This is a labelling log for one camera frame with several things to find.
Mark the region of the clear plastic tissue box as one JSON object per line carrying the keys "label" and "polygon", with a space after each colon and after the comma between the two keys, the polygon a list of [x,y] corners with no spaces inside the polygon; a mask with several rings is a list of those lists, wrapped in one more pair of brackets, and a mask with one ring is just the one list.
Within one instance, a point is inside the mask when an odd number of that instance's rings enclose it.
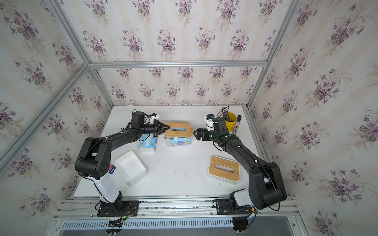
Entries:
{"label": "clear plastic tissue box", "polygon": [[164,133],[164,139],[168,147],[188,146],[192,143],[194,129],[190,123],[167,122],[169,126]]}

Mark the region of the bamboo tissue box lid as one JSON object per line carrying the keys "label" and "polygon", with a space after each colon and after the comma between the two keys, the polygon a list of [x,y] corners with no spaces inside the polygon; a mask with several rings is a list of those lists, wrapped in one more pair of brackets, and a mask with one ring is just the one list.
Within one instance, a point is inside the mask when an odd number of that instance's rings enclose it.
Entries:
{"label": "bamboo tissue box lid", "polygon": [[191,137],[194,129],[189,123],[167,122],[170,129],[165,132],[167,138]]}

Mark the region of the blue tissue paper pack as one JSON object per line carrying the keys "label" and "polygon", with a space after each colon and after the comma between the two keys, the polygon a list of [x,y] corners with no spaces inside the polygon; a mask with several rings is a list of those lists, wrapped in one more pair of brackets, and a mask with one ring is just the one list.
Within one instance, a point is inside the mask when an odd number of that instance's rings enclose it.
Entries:
{"label": "blue tissue paper pack", "polygon": [[170,137],[165,139],[169,147],[187,146],[192,143],[191,137]]}

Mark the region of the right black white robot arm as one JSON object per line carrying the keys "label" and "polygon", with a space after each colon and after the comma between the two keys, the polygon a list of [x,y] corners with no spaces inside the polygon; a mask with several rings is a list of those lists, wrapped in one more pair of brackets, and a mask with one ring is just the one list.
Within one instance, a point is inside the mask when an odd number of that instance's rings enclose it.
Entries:
{"label": "right black white robot arm", "polygon": [[264,209],[287,199],[281,170],[275,162],[269,163],[259,158],[237,135],[229,133],[224,118],[208,114],[204,120],[206,128],[195,130],[195,138],[212,142],[217,149],[233,156],[247,171],[250,205]]}

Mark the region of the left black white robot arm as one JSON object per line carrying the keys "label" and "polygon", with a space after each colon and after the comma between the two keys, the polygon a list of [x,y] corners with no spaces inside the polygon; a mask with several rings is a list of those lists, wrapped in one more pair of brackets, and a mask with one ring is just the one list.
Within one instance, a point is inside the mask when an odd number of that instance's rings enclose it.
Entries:
{"label": "left black white robot arm", "polygon": [[149,116],[142,111],[134,111],[131,121],[118,133],[100,138],[87,138],[74,168],[82,178],[94,184],[103,203],[114,204],[122,196],[109,174],[112,152],[139,141],[144,134],[156,138],[169,129],[170,126],[161,123],[155,113]]}

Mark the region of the white bamboo-lid tissue box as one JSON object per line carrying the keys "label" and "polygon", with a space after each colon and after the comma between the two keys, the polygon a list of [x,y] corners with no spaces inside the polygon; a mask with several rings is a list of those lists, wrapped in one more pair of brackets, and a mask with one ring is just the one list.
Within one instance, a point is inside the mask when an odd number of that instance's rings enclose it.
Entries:
{"label": "white bamboo-lid tissue box", "polygon": [[219,156],[211,156],[208,177],[229,184],[237,184],[240,180],[240,164]]}

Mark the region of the white plastic box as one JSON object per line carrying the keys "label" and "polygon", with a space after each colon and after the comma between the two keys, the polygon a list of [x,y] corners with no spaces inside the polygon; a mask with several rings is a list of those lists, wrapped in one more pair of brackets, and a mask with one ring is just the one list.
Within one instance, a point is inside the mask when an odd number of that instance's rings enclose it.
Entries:
{"label": "white plastic box", "polygon": [[134,187],[148,175],[148,170],[133,151],[119,157],[114,164],[129,187]]}

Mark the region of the pencils in cup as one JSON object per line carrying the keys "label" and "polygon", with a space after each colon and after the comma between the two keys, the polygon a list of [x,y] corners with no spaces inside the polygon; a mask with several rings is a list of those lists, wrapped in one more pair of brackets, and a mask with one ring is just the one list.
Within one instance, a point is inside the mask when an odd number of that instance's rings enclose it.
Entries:
{"label": "pencils in cup", "polygon": [[226,120],[226,121],[230,121],[230,116],[229,116],[229,106],[226,106],[226,107],[223,107],[222,110],[221,110],[221,115],[223,116],[223,118]]}

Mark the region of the yellow pen cup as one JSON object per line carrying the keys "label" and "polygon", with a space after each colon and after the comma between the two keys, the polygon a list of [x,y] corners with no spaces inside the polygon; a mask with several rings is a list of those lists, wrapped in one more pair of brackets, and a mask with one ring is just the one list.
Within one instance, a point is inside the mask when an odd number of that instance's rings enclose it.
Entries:
{"label": "yellow pen cup", "polygon": [[227,117],[229,120],[226,120],[225,123],[229,133],[231,133],[235,127],[237,117],[231,112],[228,112]]}

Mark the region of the black marker pen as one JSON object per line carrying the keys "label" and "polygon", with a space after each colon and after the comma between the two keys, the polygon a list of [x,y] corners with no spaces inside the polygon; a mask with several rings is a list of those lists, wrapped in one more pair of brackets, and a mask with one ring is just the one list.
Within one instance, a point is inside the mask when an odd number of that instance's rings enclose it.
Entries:
{"label": "black marker pen", "polygon": [[239,129],[239,126],[240,126],[240,122],[241,122],[241,119],[242,119],[242,116],[241,115],[238,115],[237,118],[236,118],[236,121],[235,121],[235,124],[234,124],[234,128],[233,128],[233,134],[237,134],[238,132],[238,129]]}

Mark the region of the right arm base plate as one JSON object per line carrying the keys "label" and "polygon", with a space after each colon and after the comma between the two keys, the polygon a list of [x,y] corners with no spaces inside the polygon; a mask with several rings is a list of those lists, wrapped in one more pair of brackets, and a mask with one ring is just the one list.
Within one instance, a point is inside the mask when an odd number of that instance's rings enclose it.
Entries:
{"label": "right arm base plate", "polygon": [[252,206],[239,206],[229,199],[214,199],[212,208],[216,209],[217,215],[247,215],[253,212]]}

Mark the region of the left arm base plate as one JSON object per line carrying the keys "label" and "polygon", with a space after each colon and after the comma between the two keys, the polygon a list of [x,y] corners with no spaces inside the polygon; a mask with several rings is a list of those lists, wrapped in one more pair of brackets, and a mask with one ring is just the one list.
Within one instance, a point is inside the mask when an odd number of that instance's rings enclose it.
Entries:
{"label": "left arm base plate", "polygon": [[97,217],[137,216],[140,201],[123,201],[122,203],[105,203],[100,201],[96,206]]}

